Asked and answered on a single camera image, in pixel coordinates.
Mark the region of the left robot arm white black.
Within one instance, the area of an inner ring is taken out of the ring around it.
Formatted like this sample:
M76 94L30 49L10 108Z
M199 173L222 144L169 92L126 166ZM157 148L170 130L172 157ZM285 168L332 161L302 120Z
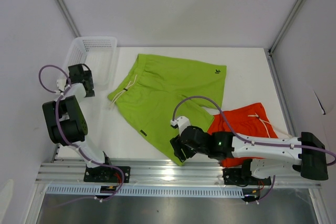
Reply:
M41 75L46 68L55 68L64 74L65 82L57 90L43 84ZM57 96L42 106L51 141L73 149L102 182L110 181L114 169L106 153L88 137L88 124L80 107L83 99L95 96L91 69L84 63L69 66L68 72L55 65L45 65L39 70L38 79L46 91Z

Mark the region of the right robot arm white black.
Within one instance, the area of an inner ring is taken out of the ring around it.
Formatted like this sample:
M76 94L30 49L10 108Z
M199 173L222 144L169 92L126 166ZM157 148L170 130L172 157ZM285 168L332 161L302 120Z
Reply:
M188 126L170 143L181 162L195 154L218 161L245 158L239 176L246 184L292 173L310 180L329 178L325 146L309 132L302 132L300 137L264 138L232 132L208 134L199 127Z

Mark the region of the lime green shorts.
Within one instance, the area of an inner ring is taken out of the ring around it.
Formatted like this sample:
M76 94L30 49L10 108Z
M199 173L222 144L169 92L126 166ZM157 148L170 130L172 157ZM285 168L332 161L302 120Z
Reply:
M214 117L206 108L222 105L226 74L226 65L139 54L108 99L146 141L181 166L170 144L179 131L170 121L182 115L207 131Z

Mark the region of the orange shorts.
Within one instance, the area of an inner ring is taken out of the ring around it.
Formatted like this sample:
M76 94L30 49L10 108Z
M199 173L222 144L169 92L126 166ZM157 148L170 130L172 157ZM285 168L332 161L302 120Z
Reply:
M243 108L224 111L231 127L237 133L255 137L278 138L266 115L261 103L254 103ZM231 132L227 123L220 114L214 116L214 121L207 130L209 134L215 132ZM260 159L258 157L226 158L220 163L223 167L236 167L247 159Z

